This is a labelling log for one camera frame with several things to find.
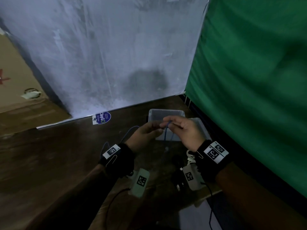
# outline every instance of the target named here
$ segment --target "hand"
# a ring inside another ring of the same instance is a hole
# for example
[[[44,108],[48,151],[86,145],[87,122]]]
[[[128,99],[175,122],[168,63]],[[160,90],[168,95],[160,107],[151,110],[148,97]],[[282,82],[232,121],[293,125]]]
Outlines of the hand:
[[[160,127],[165,128],[169,121],[172,122],[168,125],[168,128],[179,136],[187,149],[195,152],[206,140],[192,120],[181,116],[167,116],[163,118]]]
[[[137,129],[125,144],[133,152],[137,152],[162,133],[163,130],[159,126],[159,122],[148,122]]]

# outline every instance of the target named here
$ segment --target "transparent plastic bin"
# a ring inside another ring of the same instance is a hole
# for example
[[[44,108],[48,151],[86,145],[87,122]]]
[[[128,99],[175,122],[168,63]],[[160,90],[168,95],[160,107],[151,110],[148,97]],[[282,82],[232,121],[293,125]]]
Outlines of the transparent plastic bin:
[[[201,121],[200,118],[190,118],[190,120],[193,120],[194,123],[196,123],[196,125],[198,126],[199,130],[203,133],[204,137],[206,139],[212,140],[211,136],[209,135],[209,132],[207,131],[207,129],[205,128],[203,122]]]
[[[165,110],[165,109],[150,109],[148,113],[148,122],[150,121],[162,121],[164,117],[169,115],[177,115],[185,117],[185,113],[182,110]],[[156,140],[164,140],[165,129],[163,134],[156,138]],[[178,135],[174,134],[172,138],[172,131],[168,128],[166,129],[166,138],[165,140],[170,141],[181,141]]]

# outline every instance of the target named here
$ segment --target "green fabric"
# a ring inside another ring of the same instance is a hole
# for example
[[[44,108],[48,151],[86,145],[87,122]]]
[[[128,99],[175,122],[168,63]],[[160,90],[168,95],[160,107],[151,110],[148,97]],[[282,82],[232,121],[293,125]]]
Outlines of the green fabric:
[[[187,96],[307,197],[307,0],[211,0]]]

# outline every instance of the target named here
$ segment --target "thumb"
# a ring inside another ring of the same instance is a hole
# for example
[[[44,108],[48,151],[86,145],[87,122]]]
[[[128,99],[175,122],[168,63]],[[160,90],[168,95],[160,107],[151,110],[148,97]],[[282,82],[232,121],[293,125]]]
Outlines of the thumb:
[[[183,134],[183,129],[179,128],[177,125],[170,123],[168,128],[175,133],[176,135],[179,136],[179,138],[181,139],[181,136]]]
[[[147,135],[149,136],[149,139],[154,139],[154,138],[157,138],[158,136],[160,136],[161,134],[163,133],[163,129],[157,129],[157,130],[154,130],[150,133],[148,133]]]

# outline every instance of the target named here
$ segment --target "purple round sticker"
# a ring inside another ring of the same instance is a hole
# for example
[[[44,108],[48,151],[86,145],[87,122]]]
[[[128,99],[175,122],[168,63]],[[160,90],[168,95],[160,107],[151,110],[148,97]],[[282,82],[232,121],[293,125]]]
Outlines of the purple round sticker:
[[[96,115],[96,123],[104,124],[111,119],[111,114],[109,112],[104,112]]]

